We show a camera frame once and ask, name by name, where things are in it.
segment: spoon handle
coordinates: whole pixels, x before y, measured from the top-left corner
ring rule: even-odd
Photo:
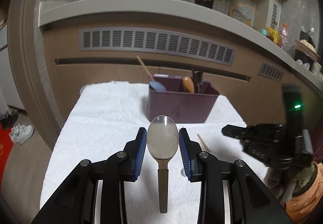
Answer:
[[[167,213],[168,169],[158,169],[159,212]]]

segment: wooden door frame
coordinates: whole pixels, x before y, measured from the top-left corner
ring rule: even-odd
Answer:
[[[11,0],[8,14],[8,49],[12,74],[26,112],[53,149],[60,127],[50,108],[38,72],[34,46],[36,0]]]

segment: yellow package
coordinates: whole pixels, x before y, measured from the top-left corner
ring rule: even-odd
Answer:
[[[273,38],[273,42],[277,44],[278,38],[279,38],[279,33],[275,29],[272,29],[270,27],[266,27],[266,30],[268,31],[268,34]]]

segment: black pot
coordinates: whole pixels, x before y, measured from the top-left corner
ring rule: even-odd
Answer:
[[[314,63],[314,61],[306,54],[304,54],[301,51],[295,50],[295,56],[294,56],[294,60],[301,60],[303,62],[303,64],[309,63],[309,69],[312,69],[312,65]]]

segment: wooden stick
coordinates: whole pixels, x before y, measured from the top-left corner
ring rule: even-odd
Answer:
[[[143,61],[141,60],[140,56],[137,55],[137,59],[139,61],[139,63],[142,65],[143,69],[146,71],[147,75],[150,77],[150,79],[152,81],[155,81],[155,79],[153,78],[153,76],[150,74],[149,70],[146,68],[145,64],[143,63]]]
[[[206,143],[204,142],[203,138],[200,136],[200,134],[197,134],[197,137],[199,138],[199,140],[201,141],[204,149],[206,152],[211,153],[211,150],[208,148],[208,146],[206,145]]]

